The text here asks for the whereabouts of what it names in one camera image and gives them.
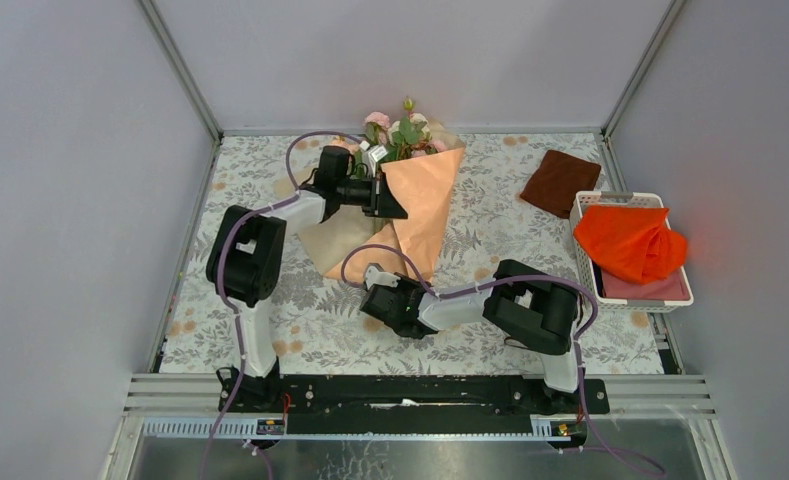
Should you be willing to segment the peach wrapping paper sheet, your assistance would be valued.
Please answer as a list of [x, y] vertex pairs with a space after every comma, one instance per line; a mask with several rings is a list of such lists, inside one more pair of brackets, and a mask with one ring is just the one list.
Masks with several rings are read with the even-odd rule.
[[465, 144], [437, 121], [430, 121], [429, 129], [444, 151], [382, 166], [406, 219], [370, 218], [358, 207], [344, 206], [324, 223], [298, 233], [318, 273], [359, 282], [366, 266], [377, 263], [387, 271], [432, 279]]

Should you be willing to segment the large pink fake rose stem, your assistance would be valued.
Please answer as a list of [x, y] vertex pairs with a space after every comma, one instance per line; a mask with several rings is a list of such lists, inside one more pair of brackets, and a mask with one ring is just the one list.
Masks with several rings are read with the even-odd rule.
[[397, 146], [393, 140], [395, 130], [388, 115], [382, 112], [372, 112], [364, 119], [364, 133], [366, 140], [371, 145], [383, 144], [388, 148], [388, 156], [381, 161], [392, 162], [397, 157]]

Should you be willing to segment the pink fake rose spray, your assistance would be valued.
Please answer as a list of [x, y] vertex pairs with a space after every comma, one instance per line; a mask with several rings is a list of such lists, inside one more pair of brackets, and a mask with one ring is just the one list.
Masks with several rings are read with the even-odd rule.
[[448, 149], [443, 140], [434, 136], [430, 128], [430, 122], [425, 115], [412, 112], [409, 114], [409, 121], [419, 133], [419, 141], [410, 146], [410, 158], [433, 155]]

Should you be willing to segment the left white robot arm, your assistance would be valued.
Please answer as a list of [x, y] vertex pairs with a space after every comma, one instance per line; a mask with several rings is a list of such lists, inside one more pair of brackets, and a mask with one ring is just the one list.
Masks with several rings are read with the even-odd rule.
[[308, 181], [290, 197], [258, 210], [234, 205], [224, 213], [206, 276], [236, 315], [239, 363], [230, 370], [230, 392], [258, 411], [279, 401], [277, 355], [270, 340], [270, 296], [277, 285], [285, 239], [356, 206], [371, 218], [406, 219], [384, 174], [350, 175], [356, 157], [342, 146], [326, 146]]

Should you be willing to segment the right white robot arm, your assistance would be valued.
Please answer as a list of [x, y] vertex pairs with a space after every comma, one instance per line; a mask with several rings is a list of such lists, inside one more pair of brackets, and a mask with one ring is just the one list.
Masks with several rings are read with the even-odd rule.
[[400, 337], [422, 339], [455, 326], [487, 322], [538, 356], [543, 396], [567, 412], [583, 398], [572, 333], [579, 316], [580, 285], [515, 260], [499, 263], [486, 283], [431, 291], [404, 275], [371, 264], [364, 274], [363, 313]]

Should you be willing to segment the floral patterned table mat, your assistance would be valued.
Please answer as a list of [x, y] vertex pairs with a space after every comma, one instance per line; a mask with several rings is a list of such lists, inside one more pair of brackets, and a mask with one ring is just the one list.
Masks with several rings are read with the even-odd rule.
[[[593, 133], [467, 134], [453, 190], [450, 218], [435, 281], [441, 287], [475, 283], [510, 258], [551, 275], [578, 276], [569, 223], [525, 202], [520, 191], [544, 154], [562, 151], [600, 162]], [[175, 300], [159, 369], [207, 373], [238, 357], [231, 311], [205, 275], [205, 265], [225, 210], [258, 208], [287, 195], [285, 170], [306, 178], [323, 139], [288, 136], [227, 137]], [[272, 296], [272, 345], [287, 374], [537, 373], [530, 352], [509, 347], [488, 323], [467, 324], [421, 340], [397, 336], [360, 312], [359, 290], [318, 273], [297, 237], [284, 249]], [[663, 365], [648, 316], [603, 311], [582, 336], [591, 374], [659, 374]]]

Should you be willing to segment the brown towel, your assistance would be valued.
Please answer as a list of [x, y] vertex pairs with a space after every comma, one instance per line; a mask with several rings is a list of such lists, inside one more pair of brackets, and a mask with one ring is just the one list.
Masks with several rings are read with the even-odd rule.
[[561, 219], [570, 217], [579, 191], [596, 186], [601, 166], [557, 150], [548, 150], [528, 179], [520, 198]]

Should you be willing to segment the white plastic basket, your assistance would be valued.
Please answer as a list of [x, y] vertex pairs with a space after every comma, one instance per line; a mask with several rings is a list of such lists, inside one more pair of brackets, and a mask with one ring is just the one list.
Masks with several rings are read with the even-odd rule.
[[[621, 208], [662, 208], [662, 199], [652, 193], [579, 191], [570, 210], [570, 226], [574, 230], [591, 206]], [[684, 267], [666, 280], [635, 285], [618, 280], [593, 262], [576, 239], [572, 240], [577, 271], [582, 284], [594, 293], [598, 305], [607, 310], [669, 313], [690, 306], [694, 296]]]

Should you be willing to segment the orange cloth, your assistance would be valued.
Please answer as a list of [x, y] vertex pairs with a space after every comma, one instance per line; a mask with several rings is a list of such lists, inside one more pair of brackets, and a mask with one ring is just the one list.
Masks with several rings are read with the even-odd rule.
[[686, 262], [686, 238], [667, 226], [664, 207], [589, 207], [573, 236], [602, 270], [633, 284], [664, 280]]

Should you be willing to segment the pink cloth in basket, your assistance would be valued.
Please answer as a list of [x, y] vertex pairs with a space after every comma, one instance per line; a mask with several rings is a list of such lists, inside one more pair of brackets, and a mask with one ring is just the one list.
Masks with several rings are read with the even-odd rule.
[[665, 279], [647, 284], [627, 282], [606, 271], [601, 272], [601, 279], [605, 298], [687, 301], [690, 297], [679, 271], [672, 272]]

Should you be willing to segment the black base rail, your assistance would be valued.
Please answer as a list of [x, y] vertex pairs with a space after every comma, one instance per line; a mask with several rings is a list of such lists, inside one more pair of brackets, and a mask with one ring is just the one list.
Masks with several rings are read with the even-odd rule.
[[270, 375], [217, 370], [220, 407], [268, 413], [290, 434], [530, 434], [531, 418], [610, 411], [605, 384], [552, 390], [539, 377]]

